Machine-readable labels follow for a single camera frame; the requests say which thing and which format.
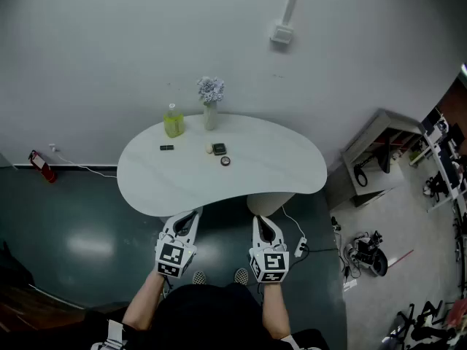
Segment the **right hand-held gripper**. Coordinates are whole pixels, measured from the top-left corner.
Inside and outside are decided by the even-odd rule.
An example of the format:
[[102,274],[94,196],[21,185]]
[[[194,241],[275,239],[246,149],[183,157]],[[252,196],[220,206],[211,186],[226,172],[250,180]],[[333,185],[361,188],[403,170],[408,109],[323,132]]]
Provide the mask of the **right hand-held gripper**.
[[[272,220],[264,216],[253,217],[250,267],[258,283],[281,283],[286,277],[289,271],[289,251],[283,241],[282,230]],[[263,246],[263,242],[273,247],[258,249]]]

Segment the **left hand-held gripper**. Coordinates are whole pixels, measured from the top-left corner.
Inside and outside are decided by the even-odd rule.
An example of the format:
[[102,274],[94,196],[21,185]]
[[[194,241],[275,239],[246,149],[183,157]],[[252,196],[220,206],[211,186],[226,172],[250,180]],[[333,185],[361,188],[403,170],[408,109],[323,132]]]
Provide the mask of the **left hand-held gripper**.
[[181,278],[196,255],[194,244],[204,207],[169,217],[155,245],[155,269],[164,276]]

